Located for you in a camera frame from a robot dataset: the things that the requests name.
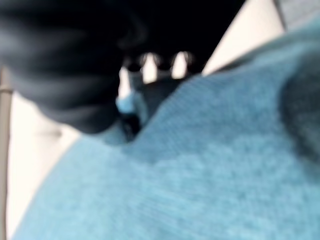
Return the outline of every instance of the knit fabric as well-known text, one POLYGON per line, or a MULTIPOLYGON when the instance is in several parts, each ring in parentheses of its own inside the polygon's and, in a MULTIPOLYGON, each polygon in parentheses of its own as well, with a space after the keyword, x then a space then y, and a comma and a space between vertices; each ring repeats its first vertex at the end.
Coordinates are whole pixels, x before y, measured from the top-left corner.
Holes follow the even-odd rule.
POLYGON ((83 137, 13 240, 320 239, 320 19, 186 81, 130 144, 83 137))

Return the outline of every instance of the dark object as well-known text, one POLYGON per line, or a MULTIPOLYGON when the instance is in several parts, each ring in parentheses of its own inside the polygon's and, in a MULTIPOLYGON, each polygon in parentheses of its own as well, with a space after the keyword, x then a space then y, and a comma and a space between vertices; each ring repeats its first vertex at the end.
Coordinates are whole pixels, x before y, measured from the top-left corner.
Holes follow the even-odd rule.
POLYGON ((49 118, 98 133, 119 116, 126 56, 188 51, 205 63, 244 1, 1 0, 0 61, 49 118))

